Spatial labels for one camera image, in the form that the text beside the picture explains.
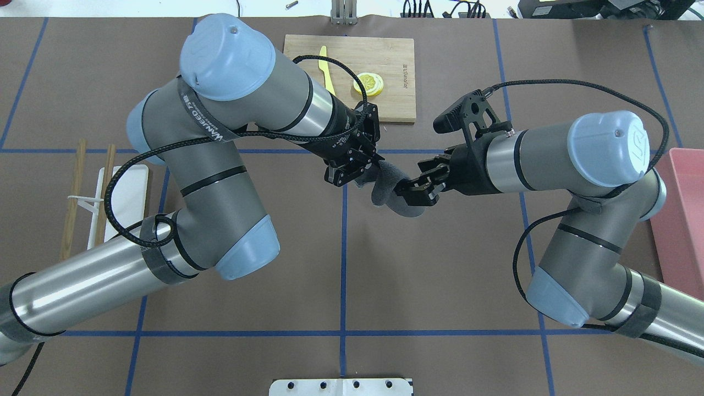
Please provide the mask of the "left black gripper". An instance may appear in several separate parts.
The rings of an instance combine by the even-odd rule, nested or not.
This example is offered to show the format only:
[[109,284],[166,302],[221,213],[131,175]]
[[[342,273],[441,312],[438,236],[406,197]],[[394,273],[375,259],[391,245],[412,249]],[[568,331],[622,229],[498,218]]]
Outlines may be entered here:
[[357,103],[350,109],[344,103],[333,103],[331,125],[326,135],[349,133],[336,139],[316,142],[316,155],[327,166],[324,180],[336,187],[349,182],[359,186],[374,183],[380,174],[379,162],[386,159],[377,149],[380,140],[378,106],[374,103]]

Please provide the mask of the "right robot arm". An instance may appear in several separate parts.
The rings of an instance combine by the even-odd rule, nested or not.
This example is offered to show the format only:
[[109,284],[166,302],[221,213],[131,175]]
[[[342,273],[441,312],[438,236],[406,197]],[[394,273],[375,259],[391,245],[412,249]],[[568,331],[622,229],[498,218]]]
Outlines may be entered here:
[[571,201],[521,296],[573,328],[591,319],[616,335],[661,346],[702,365],[702,301],[619,263],[637,223],[661,210],[667,189],[649,169],[650,143],[631,111],[591,113],[515,132],[491,128],[421,161],[420,177],[398,183],[408,205],[439,193],[463,195],[566,190]]

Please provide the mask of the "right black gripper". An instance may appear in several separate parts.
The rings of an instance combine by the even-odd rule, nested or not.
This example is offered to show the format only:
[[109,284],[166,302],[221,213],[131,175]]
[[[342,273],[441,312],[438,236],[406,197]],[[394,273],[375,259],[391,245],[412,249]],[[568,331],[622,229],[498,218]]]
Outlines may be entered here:
[[421,175],[398,182],[395,195],[408,206],[434,206],[443,191],[455,190],[467,196],[500,193],[491,182],[486,166],[488,148],[496,137],[484,135],[468,144],[445,148],[442,155],[419,161]]

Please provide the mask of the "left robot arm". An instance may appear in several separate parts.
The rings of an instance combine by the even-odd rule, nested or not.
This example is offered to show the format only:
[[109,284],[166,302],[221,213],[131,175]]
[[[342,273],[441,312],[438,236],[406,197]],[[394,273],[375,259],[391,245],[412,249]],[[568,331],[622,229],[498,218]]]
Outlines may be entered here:
[[[133,108],[126,132],[139,155],[114,174],[104,206],[115,238],[2,287],[2,364],[33,344],[135,299],[214,268],[241,278],[280,251],[234,141],[282,139],[324,160],[341,187],[380,160],[377,106],[350,108],[290,60],[266,35],[230,14],[201,20],[186,38],[179,75]],[[130,230],[112,210],[112,191],[134,165],[158,156],[184,207]]]

